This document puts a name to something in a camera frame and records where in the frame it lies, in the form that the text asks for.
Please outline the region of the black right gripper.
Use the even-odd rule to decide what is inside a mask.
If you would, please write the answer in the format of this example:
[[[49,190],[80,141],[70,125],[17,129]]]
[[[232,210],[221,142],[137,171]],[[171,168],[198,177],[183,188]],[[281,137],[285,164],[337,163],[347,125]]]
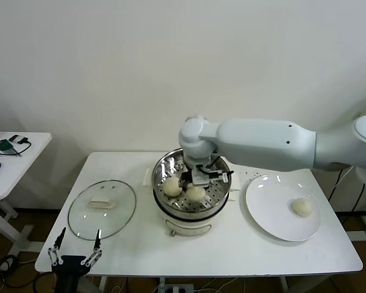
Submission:
[[[185,171],[181,173],[180,180],[179,180],[179,187],[184,187],[184,184],[186,184],[186,188],[193,187],[193,179],[192,179],[192,171]]]

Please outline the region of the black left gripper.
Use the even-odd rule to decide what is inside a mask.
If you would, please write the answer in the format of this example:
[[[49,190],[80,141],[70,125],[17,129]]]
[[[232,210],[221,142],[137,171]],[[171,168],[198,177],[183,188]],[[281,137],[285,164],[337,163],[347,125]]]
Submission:
[[[101,230],[96,233],[93,251],[90,256],[67,256],[61,257],[59,253],[66,228],[57,236],[54,245],[48,248],[48,255],[51,261],[52,273],[57,277],[55,293],[76,293],[79,280],[90,271],[102,256]]]

